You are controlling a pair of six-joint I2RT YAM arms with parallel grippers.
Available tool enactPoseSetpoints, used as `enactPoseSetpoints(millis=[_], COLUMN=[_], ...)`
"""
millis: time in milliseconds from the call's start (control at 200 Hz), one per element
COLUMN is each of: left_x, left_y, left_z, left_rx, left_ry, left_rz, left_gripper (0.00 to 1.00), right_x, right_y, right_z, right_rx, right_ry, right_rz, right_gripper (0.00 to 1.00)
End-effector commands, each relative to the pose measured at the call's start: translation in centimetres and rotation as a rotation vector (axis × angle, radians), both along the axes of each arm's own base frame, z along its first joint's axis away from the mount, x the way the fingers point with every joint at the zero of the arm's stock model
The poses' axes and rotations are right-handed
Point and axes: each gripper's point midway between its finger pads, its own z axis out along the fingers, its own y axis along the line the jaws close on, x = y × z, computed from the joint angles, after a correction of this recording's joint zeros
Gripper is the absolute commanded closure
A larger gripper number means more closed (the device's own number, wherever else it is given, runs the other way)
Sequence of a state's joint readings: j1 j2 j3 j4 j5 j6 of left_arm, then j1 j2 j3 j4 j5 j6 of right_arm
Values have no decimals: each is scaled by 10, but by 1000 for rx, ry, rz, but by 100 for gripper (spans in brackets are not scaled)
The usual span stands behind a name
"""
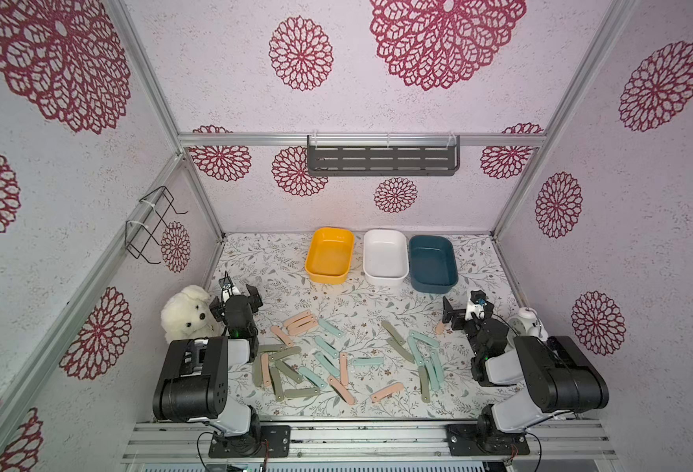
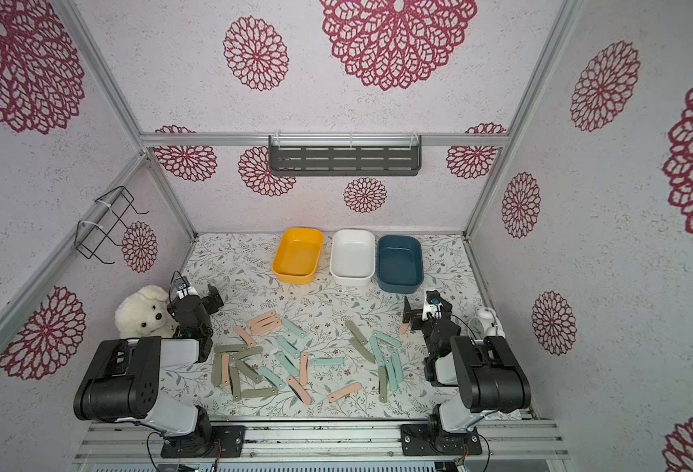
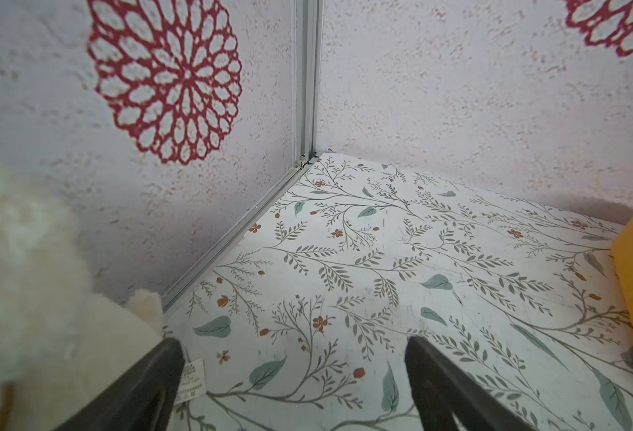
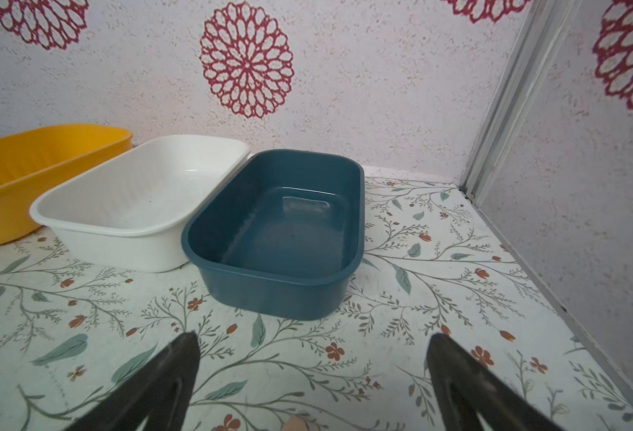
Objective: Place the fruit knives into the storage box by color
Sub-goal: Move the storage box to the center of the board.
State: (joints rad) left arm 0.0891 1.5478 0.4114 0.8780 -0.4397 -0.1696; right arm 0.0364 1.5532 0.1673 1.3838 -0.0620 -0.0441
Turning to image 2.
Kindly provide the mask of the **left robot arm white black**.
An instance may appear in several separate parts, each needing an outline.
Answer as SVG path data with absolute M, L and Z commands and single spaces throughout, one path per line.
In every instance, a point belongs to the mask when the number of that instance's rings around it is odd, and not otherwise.
M 203 448 L 212 438 L 207 412 L 160 391 L 161 369 L 205 362 L 213 350 L 210 317 L 224 306 L 217 287 L 202 296 L 180 277 L 166 290 L 147 285 L 122 301 L 118 339 L 100 343 L 73 399 L 83 421 L 133 423 L 178 448 Z

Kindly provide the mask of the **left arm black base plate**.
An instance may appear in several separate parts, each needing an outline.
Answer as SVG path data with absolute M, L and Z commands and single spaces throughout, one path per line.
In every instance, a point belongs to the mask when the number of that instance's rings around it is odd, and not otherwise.
M 244 426 L 211 426 L 182 437 L 165 439 L 161 458 L 239 458 L 246 428 Z

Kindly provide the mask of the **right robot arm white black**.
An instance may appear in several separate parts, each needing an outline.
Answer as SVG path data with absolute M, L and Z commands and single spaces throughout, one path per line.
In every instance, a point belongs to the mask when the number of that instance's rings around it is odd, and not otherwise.
M 425 379 L 434 387 L 454 387 L 457 394 L 434 407 L 429 439 L 434 444 L 462 440 L 493 413 L 512 413 L 531 405 L 527 376 L 511 350 L 496 311 L 482 307 L 474 322 L 482 337 L 453 313 L 436 290 L 425 293 L 423 306 L 405 301 L 403 326 L 420 332 L 428 355 Z

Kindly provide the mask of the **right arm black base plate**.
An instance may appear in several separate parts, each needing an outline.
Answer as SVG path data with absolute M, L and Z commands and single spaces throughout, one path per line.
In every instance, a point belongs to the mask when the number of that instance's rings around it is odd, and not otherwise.
M 463 456 L 482 454 L 476 431 L 448 433 L 434 430 L 427 423 L 405 423 L 400 426 L 404 456 Z

